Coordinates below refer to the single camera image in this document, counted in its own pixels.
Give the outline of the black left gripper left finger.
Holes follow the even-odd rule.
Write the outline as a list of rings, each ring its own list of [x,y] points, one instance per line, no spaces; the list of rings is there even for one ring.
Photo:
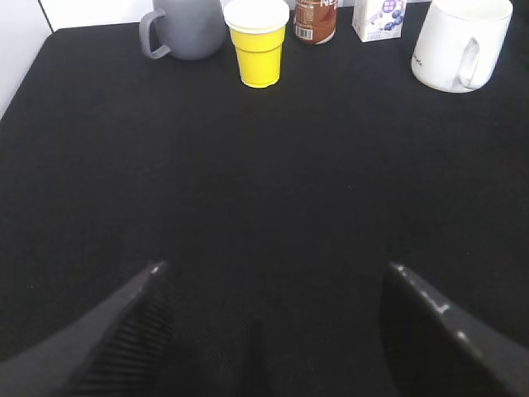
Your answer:
[[[3,396],[150,396],[172,342],[164,261],[1,364]]]

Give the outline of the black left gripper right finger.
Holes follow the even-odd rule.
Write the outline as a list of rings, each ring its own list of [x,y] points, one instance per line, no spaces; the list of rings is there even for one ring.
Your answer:
[[[389,264],[379,327],[401,396],[526,396],[528,350],[481,322],[418,273]]]

